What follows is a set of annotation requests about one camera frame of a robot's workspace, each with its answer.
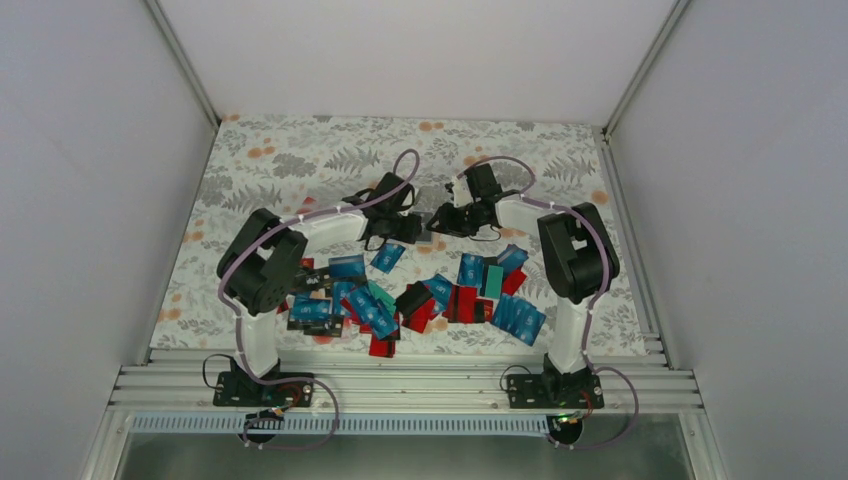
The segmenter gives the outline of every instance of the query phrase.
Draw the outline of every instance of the table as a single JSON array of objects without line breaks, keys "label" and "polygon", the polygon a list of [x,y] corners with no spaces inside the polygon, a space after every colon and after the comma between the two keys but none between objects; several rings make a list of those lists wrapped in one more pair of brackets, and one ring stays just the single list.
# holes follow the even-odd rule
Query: table
[{"label": "table", "polygon": [[[537,175],[533,198],[575,205],[592,201],[616,251],[621,245],[612,199],[601,173],[591,127],[579,124],[492,122],[385,117],[232,115],[224,118],[203,176],[183,244],[151,339],[153,348],[235,348],[232,312],[216,297],[215,268],[236,232],[253,210],[265,207],[281,216],[339,200],[376,182],[406,148],[421,153],[413,185],[419,189],[414,210],[435,211],[449,200],[444,184],[487,155],[521,158]],[[518,165],[493,162],[504,188],[526,184]],[[411,161],[402,164],[405,175]],[[481,231],[481,236],[489,232]],[[543,353],[553,335],[556,297],[544,275],[537,239],[501,229],[496,242],[475,242],[437,235],[432,246],[407,249],[388,275],[368,267],[369,279],[393,295],[408,283],[441,273],[456,279],[463,252],[495,255],[509,243],[530,252],[527,281],[518,291],[543,311],[548,321],[529,347],[488,324],[449,324],[437,317],[424,334],[404,330],[396,355],[439,353],[523,355]],[[327,259],[362,251],[362,242],[338,244],[316,254]],[[374,253],[366,253],[366,262]],[[287,331],[285,314],[277,324],[281,349],[367,354],[370,335],[346,325],[341,338],[304,336]],[[622,261],[621,274],[598,303],[589,351],[596,355],[645,355],[636,307]]]}]

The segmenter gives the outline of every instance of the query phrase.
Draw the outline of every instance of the leaf pattern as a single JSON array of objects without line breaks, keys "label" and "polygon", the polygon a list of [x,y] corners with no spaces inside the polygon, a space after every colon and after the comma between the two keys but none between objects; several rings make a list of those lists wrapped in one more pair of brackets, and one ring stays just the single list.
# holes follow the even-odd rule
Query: leaf pattern
[{"label": "leaf pattern", "polygon": [[[231,312],[216,298],[216,266],[247,215],[261,207],[285,217],[301,209],[333,205],[377,182],[406,148],[421,153],[413,185],[413,210],[434,211],[450,201],[444,185],[466,165],[463,160],[485,155],[514,155],[536,172],[532,196],[575,205],[596,190],[608,191],[600,175],[591,128],[536,122],[485,122],[386,117],[243,115],[221,125],[212,149],[189,226],[168,285],[151,346],[156,348],[234,348]],[[505,188],[527,184],[523,168],[493,162]],[[401,175],[411,162],[399,166]],[[306,203],[309,197],[314,200]],[[620,253],[611,205],[599,205]],[[368,267],[368,277],[391,295],[406,285],[440,273],[455,280],[463,252],[497,255],[514,243],[530,253],[528,276],[518,295],[548,318],[536,344],[528,347],[491,325],[448,324],[438,317],[425,335],[404,331],[397,353],[541,354],[553,339],[556,297],[544,273],[541,245],[535,237],[510,229],[497,242],[474,242],[434,235],[430,245],[410,246],[391,274]],[[311,254],[317,265],[332,257],[360,253],[362,243],[341,243]],[[366,264],[375,253],[366,252]],[[608,295],[597,307],[589,350],[595,355],[644,355],[625,264]],[[318,344],[313,337],[286,330],[286,315],[277,323],[280,348],[316,351],[368,351],[370,336],[358,327],[342,338]]]}]

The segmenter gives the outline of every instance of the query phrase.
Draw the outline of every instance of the white wall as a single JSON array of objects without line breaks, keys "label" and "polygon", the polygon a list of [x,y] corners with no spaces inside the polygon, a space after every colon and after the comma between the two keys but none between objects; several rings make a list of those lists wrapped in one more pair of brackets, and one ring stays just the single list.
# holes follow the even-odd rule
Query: white wall
[{"label": "white wall", "polygon": [[613,134],[731,478],[845,478],[845,1],[693,2]]},{"label": "white wall", "polygon": [[0,478],[76,478],[213,133],[138,0],[0,15]]},{"label": "white wall", "polygon": [[673,0],[160,0],[219,114],[606,124]]}]

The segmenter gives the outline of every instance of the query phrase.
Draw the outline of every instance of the gray wall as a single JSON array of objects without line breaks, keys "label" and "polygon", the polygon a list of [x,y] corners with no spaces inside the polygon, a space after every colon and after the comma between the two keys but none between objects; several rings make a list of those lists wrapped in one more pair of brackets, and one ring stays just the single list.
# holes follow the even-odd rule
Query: gray wall
[{"label": "gray wall", "polygon": [[0,478],[75,478],[212,141],[139,0],[0,14]]},{"label": "gray wall", "polygon": [[845,478],[848,2],[696,1],[613,134],[732,478]]}]

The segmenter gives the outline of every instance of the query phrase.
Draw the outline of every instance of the gray floor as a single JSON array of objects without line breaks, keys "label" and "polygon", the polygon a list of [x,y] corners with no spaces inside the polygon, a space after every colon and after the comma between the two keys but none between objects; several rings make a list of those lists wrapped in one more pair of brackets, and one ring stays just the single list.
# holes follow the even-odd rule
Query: gray floor
[{"label": "gray floor", "polygon": [[[580,443],[606,440],[624,421],[590,418]],[[245,449],[235,435],[133,434],[121,470],[125,480],[692,478],[676,415],[643,415],[626,440],[590,452],[557,451],[522,437],[339,436],[316,451],[282,453]]]}]

